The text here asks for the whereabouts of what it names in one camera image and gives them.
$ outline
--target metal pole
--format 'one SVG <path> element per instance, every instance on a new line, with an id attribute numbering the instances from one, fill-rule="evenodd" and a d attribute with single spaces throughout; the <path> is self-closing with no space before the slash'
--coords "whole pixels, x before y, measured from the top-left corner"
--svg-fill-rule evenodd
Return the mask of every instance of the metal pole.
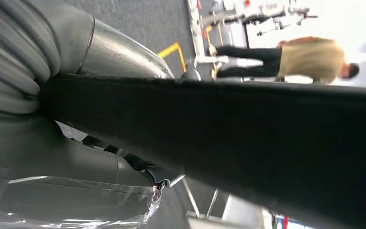
<path id="1" fill-rule="evenodd" d="M 205 219 L 208 219 L 208 217 L 210 216 L 211 211 L 214 208 L 214 204 L 215 204 L 215 200 L 217 199 L 217 195 L 218 195 L 218 189 L 216 189 L 214 192 L 214 196 L 213 196 L 213 199 L 211 200 L 210 207 L 208 208 L 207 215 L 205 215 Z"/>
<path id="2" fill-rule="evenodd" d="M 198 210 L 198 207 L 197 207 L 197 205 L 195 203 L 195 200 L 193 198 L 192 192 L 189 189 L 189 185 L 187 184 L 186 178 L 183 178 L 182 179 L 182 182 L 183 182 L 184 188 L 187 191 L 187 194 L 189 194 L 189 199 L 190 199 L 190 202 L 192 203 L 194 212 L 196 213 L 197 218 L 200 218 L 200 211 Z"/>

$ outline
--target khaki shirt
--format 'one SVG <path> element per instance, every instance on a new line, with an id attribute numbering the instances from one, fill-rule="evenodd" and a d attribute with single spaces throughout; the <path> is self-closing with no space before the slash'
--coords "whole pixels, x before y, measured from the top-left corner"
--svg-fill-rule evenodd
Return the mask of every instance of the khaki shirt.
<path id="1" fill-rule="evenodd" d="M 329 84 L 345 64 L 343 49 L 334 40 L 314 38 L 312 41 L 285 43 L 278 77 L 304 75 L 313 83 Z"/>

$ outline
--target black pants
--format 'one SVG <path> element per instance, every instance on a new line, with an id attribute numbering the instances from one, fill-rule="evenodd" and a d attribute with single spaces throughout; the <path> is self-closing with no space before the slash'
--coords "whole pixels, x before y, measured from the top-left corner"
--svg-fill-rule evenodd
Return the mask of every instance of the black pants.
<path id="1" fill-rule="evenodd" d="M 281 49 L 278 48 L 237 48 L 233 46 L 221 46 L 216 48 L 218 55 L 237 58 L 256 59 L 263 61 L 262 66 L 230 67 L 219 70 L 217 77 L 275 77 L 280 70 Z"/>

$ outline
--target dark hair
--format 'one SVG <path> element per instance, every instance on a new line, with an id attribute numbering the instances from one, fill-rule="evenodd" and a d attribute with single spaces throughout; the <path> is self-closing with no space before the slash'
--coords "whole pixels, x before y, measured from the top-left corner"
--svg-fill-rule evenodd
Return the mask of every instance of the dark hair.
<path id="1" fill-rule="evenodd" d="M 349 79 L 354 78 L 355 76 L 358 75 L 359 72 L 360 72 L 360 67 L 358 66 L 358 64 L 351 63 L 348 68 L 348 78 Z"/>

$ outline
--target clear plastic bag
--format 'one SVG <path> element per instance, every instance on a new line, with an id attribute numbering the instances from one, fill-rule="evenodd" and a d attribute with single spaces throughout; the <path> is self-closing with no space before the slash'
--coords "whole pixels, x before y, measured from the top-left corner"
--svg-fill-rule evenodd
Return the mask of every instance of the clear plastic bag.
<path id="1" fill-rule="evenodd" d="M 0 168 L 0 229 L 131 229 L 157 211 L 156 187 L 123 186 L 58 177 L 5 179 Z"/>

